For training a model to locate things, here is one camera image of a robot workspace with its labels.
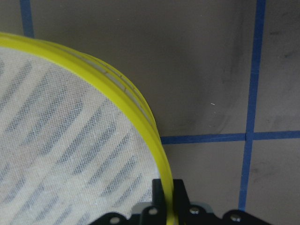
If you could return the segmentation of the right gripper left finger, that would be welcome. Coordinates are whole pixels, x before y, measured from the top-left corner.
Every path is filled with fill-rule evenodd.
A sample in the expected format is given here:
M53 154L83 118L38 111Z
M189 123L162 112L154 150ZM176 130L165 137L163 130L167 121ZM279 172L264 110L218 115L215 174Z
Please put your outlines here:
M165 194L161 179L152 180L152 206L159 209L166 208Z

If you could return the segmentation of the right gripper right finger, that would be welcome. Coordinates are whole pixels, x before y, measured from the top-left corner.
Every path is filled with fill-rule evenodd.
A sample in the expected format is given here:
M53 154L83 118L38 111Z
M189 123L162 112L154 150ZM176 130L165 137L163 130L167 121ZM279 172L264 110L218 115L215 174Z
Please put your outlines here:
M175 209L186 209L190 205L183 180L173 180L173 203Z

